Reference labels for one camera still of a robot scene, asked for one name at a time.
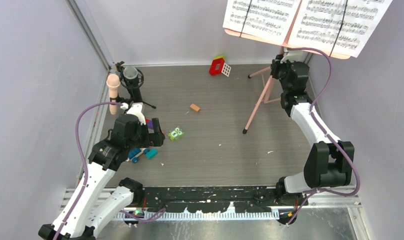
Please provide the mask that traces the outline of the pink music stand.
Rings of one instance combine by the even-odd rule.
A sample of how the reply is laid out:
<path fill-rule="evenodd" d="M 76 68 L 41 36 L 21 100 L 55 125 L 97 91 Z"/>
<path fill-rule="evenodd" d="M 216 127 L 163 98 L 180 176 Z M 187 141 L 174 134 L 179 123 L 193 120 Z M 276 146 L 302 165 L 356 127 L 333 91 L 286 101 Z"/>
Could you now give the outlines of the pink music stand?
<path fill-rule="evenodd" d="M 222 27 L 228 35 L 280 46 L 358 57 L 391 5 L 390 0 L 229 0 Z"/>

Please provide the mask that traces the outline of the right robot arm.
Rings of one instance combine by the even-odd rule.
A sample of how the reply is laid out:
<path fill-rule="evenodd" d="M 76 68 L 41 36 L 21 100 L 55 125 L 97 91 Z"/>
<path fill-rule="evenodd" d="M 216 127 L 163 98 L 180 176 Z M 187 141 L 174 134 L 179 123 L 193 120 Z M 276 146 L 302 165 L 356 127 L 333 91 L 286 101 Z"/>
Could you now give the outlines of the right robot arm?
<path fill-rule="evenodd" d="M 270 76 L 278 80 L 282 88 L 281 107 L 299 126 L 311 146 L 302 172 L 281 177 L 276 183 L 277 202 L 289 205 L 296 194 L 349 185 L 355 148 L 350 141 L 342 141 L 334 135 L 317 113 L 306 92 L 309 66 L 278 54 L 270 67 Z"/>

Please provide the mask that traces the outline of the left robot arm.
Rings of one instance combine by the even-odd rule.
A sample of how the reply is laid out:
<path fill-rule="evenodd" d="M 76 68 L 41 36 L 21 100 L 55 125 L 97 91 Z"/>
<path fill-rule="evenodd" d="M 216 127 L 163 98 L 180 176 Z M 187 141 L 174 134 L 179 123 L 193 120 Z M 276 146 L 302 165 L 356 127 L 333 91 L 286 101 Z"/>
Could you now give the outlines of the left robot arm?
<path fill-rule="evenodd" d="M 142 183 L 128 177 L 120 181 L 113 193 L 95 206 L 107 183 L 135 148 L 160 147 L 165 135 L 159 120 L 152 119 L 149 132 L 142 102 L 118 103 L 125 113 L 114 122 L 108 137 L 96 143 L 88 158 L 80 149 L 83 176 L 59 216 L 40 227 L 44 240 L 95 240 L 105 226 L 125 207 L 138 207 L 144 199 Z"/>

